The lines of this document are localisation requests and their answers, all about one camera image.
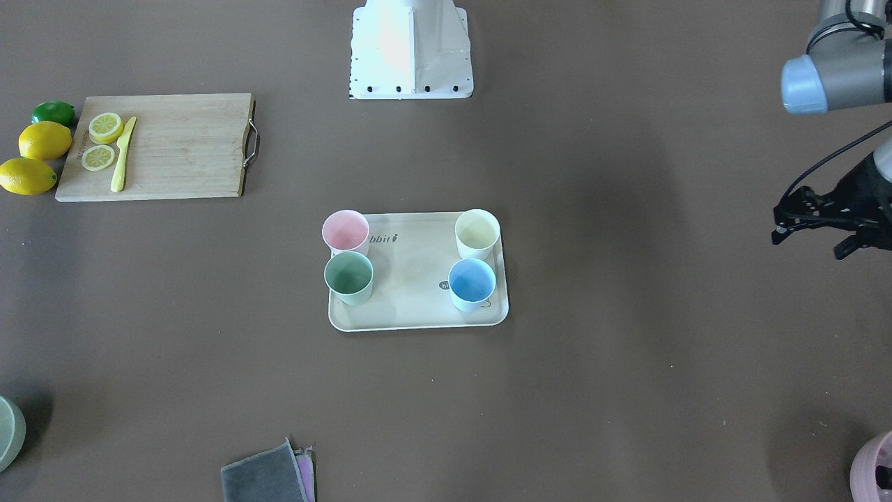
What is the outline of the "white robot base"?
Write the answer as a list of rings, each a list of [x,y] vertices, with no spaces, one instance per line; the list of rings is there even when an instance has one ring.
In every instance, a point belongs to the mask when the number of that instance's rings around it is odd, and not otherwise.
[[[468,13],[452,1],[367,1],[353,11],[348,97],[444,100],[474,93]]]

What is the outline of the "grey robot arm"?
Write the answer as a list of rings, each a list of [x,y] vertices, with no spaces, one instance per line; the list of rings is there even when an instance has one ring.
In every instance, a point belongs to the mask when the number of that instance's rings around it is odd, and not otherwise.
[[[822,1],[805,54],[781,73],[781,94],[791,114],[825,114],[891,101],[889,1]],[[772,243],[797,231],[831,227],[847,232],[835,245],[838,260],[861,248],[891,247],[891,143],[854,165],[826,194],[800,175],[774,207]]]

